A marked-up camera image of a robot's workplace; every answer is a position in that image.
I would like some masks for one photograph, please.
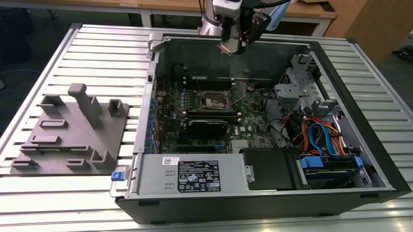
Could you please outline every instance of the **power supply label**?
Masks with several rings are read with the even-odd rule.
[[[178,190],[179,192],[221,191],[218,161],[179,161]]]

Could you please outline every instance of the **wire bundle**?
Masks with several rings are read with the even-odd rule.
[[[314,124],[309,127],[306,125],[306,121],[313,121]],[[343,142],[342,142],[342,136],[339,134],[339,131],[331,126],[331,124],[323,122],[319,118],[314,117],[314,116],[306,116],[302,120],[301,123],[301,134],[303,135],[303,150],[309,150],[309,146],[310,144],[313,145],[313,147],[315,148],[315,150],[310,150],[307,153],[309,154],[323,154],[326,155],[321,148],[314,145],[314,141],[313,141],[313,129],[314,127],[319,127],[322,128],[322,131],[325,133],[325,137],[326,137],[326,145],[327,145],[327,150],[330,155],[339,155],[339,156],[345,156],[345,151],[343,151]],[[331,136],[331,134],[335,133],[338,135],[338,138],[334,138]]]

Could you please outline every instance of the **white label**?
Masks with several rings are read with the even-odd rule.
[[[206,80],[207,77],[206,76],[194,76],[192,80]]]
[[[132,6],[132,7],[138,7],[138,4],[126,4],[126,3],[122,3],[119,4],[120,6]]]
[[[163,165],[178,165],[179,157],[163,157]]]
[[[323,15],[323,14],[321,15],[321,18],[334,18],[334,17],[335,17],[334,15],[326,15],[326,14],[325,14],[325,15]]]

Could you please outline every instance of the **chip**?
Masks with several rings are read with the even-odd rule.
[[[200,97],[200,105],[203,108],[210,109],[226,109],[227,108],[227,100],[223,93],[218,92],[207,92]]]

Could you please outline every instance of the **barcode sticker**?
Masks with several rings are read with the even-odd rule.
[[[179,157],[163,157],[162,164],[163,165],[178,165]]]
[[[120,6],[132,6],[132,7],[138,7],[138,4],[126,4],[126,3],[122,3],[119,4]]]

